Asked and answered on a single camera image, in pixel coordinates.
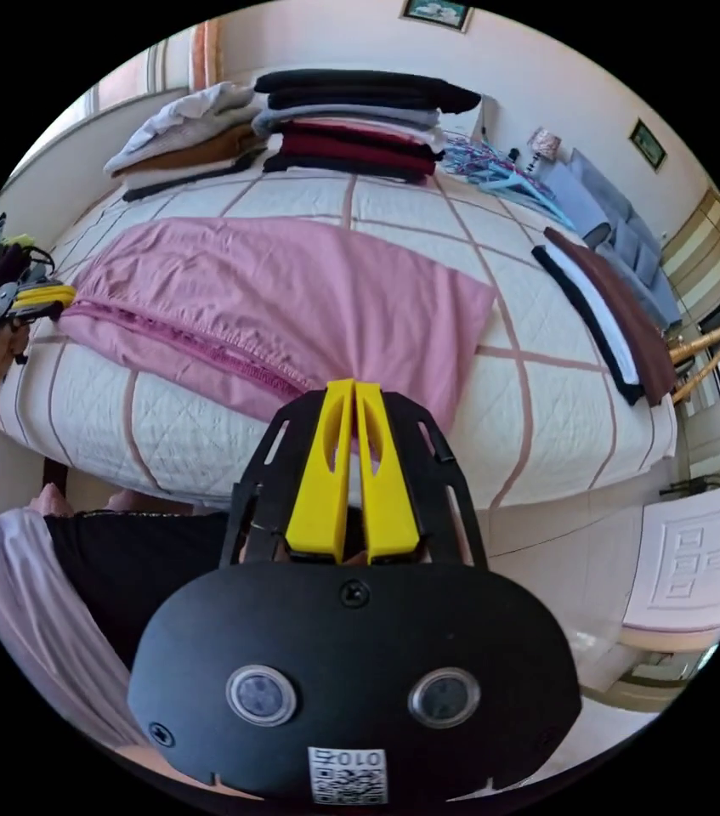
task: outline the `hand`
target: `hand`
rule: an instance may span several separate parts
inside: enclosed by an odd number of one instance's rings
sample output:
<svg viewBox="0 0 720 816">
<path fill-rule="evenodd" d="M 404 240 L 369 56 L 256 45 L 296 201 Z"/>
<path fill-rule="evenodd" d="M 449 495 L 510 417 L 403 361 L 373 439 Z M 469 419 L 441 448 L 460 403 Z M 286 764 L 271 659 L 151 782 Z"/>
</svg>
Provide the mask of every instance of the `hand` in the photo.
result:
<svg viewBox="0 0 720 816">
<path fill-rule="evenodd" d="M 26 324 L 18 323 L 0 326 L 0 381 L 9 372 L 14 357 L 22 354 L 28 348 L 28 338 L 31 329 Z"/>
</svg>

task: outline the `framed picture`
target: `framed picture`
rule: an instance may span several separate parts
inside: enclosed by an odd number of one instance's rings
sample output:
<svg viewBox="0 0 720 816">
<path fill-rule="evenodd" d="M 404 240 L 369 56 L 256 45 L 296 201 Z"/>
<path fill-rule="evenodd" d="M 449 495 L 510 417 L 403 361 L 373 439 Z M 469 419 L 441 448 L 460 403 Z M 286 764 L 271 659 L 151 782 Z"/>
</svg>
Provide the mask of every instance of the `framed picture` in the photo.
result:
<svg viewBox="0 0 720 816">
<path fill-rule="evenodd" d="M 663 145 L 655 139 L 655 135 L 643 124 L 641 119 L 632 130 L 629 137 L 634 146 L 643 154 L 643 158 L 651 165 L 657 173 L 666 160 L 667 153 L 663 150 Z"/>
<path fill-rule="evenodd" d="M 473 7 L 446 0 L 405 0 L 400 17 L 403 20 L 420 20 L 437 26 L 451 28 L 463 34 L 473 16 Z"/>
</svg>

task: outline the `quilted white bedspread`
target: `quilted white bedspread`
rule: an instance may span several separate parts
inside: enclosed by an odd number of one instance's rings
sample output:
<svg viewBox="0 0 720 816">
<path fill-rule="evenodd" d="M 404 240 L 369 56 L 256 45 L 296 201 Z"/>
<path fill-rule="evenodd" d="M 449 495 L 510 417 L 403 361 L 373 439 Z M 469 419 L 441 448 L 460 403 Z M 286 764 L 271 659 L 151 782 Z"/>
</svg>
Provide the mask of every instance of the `quilted white bedspread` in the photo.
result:
<svg viewBox="0 0 720 816">
<path fill-rule="evenodd" d="M 416 188 L 319 170 L 263 176 L 254 167 L 133 204 L 120 191 L 61 236 L 54 259 L 71 281 L 132 224 L 221 215 L 342 224 L 496 285 L 449 435 L 476 507 L 562 498 L 674 455 L 671 401 L 629 407 L 581 317 L 531 256 L 550 222 L 444 174 Z M 29 354 L 2 387 L 0 429 L 112 484 L 216 504 L 266 427 L 111 363 L 67 341 L 49 320 L 34 326 Z"/>
</svg>

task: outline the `door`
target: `door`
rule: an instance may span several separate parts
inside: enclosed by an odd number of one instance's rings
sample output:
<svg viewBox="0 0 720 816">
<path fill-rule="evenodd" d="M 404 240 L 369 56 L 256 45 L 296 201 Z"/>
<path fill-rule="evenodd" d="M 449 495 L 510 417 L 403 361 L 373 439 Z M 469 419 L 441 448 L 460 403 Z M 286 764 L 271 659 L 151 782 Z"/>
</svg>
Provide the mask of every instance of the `door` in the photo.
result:
<svg viewBox="0 0 720 816">
<path fill-rule="evenodd" d="M 720 627 L 720 488 L 643 509 L 623 625 L 656 632 Z"/>
</svg>

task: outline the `gray folded shirt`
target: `gray folded shirt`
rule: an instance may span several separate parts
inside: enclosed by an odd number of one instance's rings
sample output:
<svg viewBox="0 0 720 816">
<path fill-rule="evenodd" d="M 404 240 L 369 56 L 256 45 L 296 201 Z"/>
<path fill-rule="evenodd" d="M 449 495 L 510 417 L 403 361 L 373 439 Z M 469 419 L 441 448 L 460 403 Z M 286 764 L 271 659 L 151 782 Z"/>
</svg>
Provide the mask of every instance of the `gray folded shirt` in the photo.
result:
<svg viewBox="0 0 720 816">
<path fill-rule="evenodd" d="M 283 110 L 261 110 L 252 120 L 252 130 L 267 139 L 281 122 L 300 119 L 304 116 L 353 116 L 371 119 L 374 122 L 391 122 L 410 128 L 430 130 L 439 124 L 438 110 L 405 110 L 404 108 L 376 107 L 375 105 L 300 105 Z"/>
</svg>

